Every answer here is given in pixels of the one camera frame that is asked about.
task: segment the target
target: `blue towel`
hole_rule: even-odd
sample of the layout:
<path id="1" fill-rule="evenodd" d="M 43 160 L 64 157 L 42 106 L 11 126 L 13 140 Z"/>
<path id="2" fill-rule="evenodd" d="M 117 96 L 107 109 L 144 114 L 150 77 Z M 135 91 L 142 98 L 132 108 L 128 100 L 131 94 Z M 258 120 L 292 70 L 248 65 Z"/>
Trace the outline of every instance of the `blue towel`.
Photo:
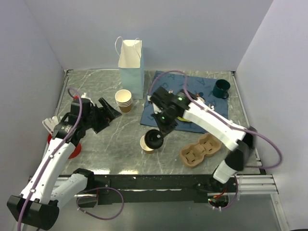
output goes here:
<path id="1" fill-rule="evenodd" d="M 162 71 L 156 71 L 154 79 L 157 78 Z M 160 79 L 155 83 L 153 86 L 152 92 L 157 90 L 159 86 L 162 86 L 167 91 L 173 90 L 173 94 L 177 94 L 181 89 L 183 89 L 185 77 L 183 75 L 177 74 L 165 74 L 164 76 L 160 77 Z M 195 95 L 201 96 L 205 99 L 205 104 L 209 105 L 210 103 L 213 104 L 215 112 L 222 115 L 226 119 L 228 119 L 228 102 L 225 99 L 218 99 L 216 98 L 212 91 L 217 79 L 214 78 L 202 78 L 202 77 L 194 77 L 188 76 L 188 86 L 187 90 Z M 147 101 L 144 105 L 144 110 L 141 116 L 140 124 L 157 127 L 157 124 L 154 118 L 151 116 L 153 114 L 153 106 L 149 104 Z M 191 131 L 197 133 L 206 133 L 203 128 L 194 124 L 194 123 L 187 123 L 177 120 L 177 127 L 175 130 L 179 131 Z"/>

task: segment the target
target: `gray marble surface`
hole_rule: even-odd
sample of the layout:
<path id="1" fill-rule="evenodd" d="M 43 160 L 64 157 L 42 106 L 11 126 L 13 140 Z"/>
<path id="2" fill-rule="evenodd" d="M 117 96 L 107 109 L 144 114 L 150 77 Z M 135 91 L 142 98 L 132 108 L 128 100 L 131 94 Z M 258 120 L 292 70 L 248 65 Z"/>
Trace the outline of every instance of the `gray marble surface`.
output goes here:
<path id="1" fill-rule="evenodd" d="M 231 72 L 185 71 L 190 76 L 226 79 L 230 82 L 229 90 L 229 119 L 242 126 L 247 126 L 244 112 L 235 88 Z M 145 94 L 155 71 L 145 71 Z M 69 71 L 68 86 L 78 89 L 79 93 L 88 92 L 94 103 L 100 97 L 119 110 L 115 93 L 122 89 L 117 70 L 82 70 Z M 71 98 L 64 93 L 60 99 L 59 115 L 63 116 L 70 110 Z M 65 164 L 63 175 L 70 175 L 77 168 L 86 168 L 95 174 L 212 174 L 219 163 L 226 157 L 228 150 L 222 148 L 213 157 L 205 158 L 196 168 L 186 167 L 179 157 L 179 151 L 189 143 L 196 142 L 199 133 L 173 131 L 164 141 L 163 146 L 153 154 L 142 152 L 140 138 L 151 127 L 140 125 L 145 98 L 133 100 L 131 112 L 111 122 L 110 126 L 98 134 L 88 130 L 86 137 L 81 140 L 82 151 L 74 159 Z M 248 165 L 257 165 L 255 155 L 252 155 Z M 259 174 L 255 168 L 246 168 L 243 174 Z"/>

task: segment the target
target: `red object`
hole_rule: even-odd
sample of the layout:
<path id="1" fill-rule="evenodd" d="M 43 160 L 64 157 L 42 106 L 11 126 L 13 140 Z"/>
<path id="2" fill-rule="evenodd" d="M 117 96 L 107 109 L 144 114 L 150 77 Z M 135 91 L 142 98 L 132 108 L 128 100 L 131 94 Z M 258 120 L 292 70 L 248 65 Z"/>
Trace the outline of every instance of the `red object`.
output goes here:
<path id="1" fill-rule="evenodd" d="M 47 143 L 48 143 L 48 144 L 50 144 L 51 139 L 52 139 L 52 136 L 51 136 L 51 134 L 49 134 L 49 135 L 48 135 L 48 138 L 47 138 Z M 77 147 L 75 148 L 75 150 L 72 152 L 72 154 L 69 156 L 68 159 L 73 159 L 73 158 L 75 158 L 76 156 L 79 155 L 80 152 L 81 152 L 81 144 L 79 143 L 79 144 L 77 145 Z"/>

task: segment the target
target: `mug handle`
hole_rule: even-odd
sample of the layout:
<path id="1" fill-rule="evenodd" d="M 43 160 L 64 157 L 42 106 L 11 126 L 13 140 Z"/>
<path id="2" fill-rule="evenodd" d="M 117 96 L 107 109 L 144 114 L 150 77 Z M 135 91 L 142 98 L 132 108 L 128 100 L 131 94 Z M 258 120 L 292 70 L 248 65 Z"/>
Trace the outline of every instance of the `mug handle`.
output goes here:
<path id="1" fill-rule="evenodd" d="M 225 100 L 225 99 L 227 99 L 227 98 L 229 98 L 229 93 L 226 92 L 225 95 L 222 97 L 222 99 Z"/>

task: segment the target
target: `robotic arm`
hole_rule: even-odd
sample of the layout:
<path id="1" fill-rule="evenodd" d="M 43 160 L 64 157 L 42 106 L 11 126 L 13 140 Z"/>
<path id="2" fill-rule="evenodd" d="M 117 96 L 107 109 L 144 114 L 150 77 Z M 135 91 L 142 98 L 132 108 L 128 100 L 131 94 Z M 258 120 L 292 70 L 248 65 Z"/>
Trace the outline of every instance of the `robotic arm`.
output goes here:
<path id="1" fill-rule="evenodd" d="M 203 104 L 195 95 L 190 92 L 189 94 L 198 104 Z M 154 113 L 152 116 L 159 128 L 159 130 L 152 129 L 145 134 L 144 139 L 148 147 L 152 149 L 160 148 L 163 145 L 164 137 L 178 125 L 176 118 L 179 116 L 201 126 L 218 138 L 230 150 L 228 156 L 215 170 L 213 174 L 215 180 L 224 184 L 236 172 L 243 170 L 248 158 L 255 149 L 256 138 L 253 135 L 231 129 L 208 113 L 207 111 L 210 108 L 206 105 L 203 105 L 205 110 L 201 110 L 188 99 L 183 90 L 174 95 L 160 87 L 152 96 L 148 96 L 148 101 L 153 105 Z M 225 119 L 214 111 L 213 113 L 227 122 L 228 125 L 244 128 Z M 250 127 L 249 130 L 256 131 L 253 127 Z"/>
<path id="2" fill-rule="evenodd" d="M 7 207 L 16 221 L 20 216 L 21 208 L 30 192 L 32 195 L 26 206 L 22 223 L 48 230 L 56 222 L 60 209 L 74 197 L 75 194 L 84 189 L 93 188 L 93 172 L 79 168 L 74 171 L 65 183 L 53 190 L 54 184 L 61 174 L 68 157 L 74 151 L 79 141 L 86 135 L 86 130 L 92 128 L 98 133 L 109 126 L 109 123 L 113 119 L 121 116 L 121 114 L 112 108 L 103 98 L 99 99 L 102 105 L 101 108 L 94 105 L 90 99 L 82 98 L 81 100 L 81 120 L 73 132 L 73 135 L 55 155 L 51 156 L 53 150 L 62 142 L 78 118 L 80 108 L 78 99 L 75 99 L 71 103 L 70 112 L 66 113 L 60 123 L 54 128 L 48 150 L 31 181 L 21 191 L 19 196 L 12 195 L 8 200 Z M 39 178 L 39 173 L 48 158 L 51 158 L 51 160 L 43 171 L 36 189 L 33 190 L 33 184 L 35 180 Z"/>

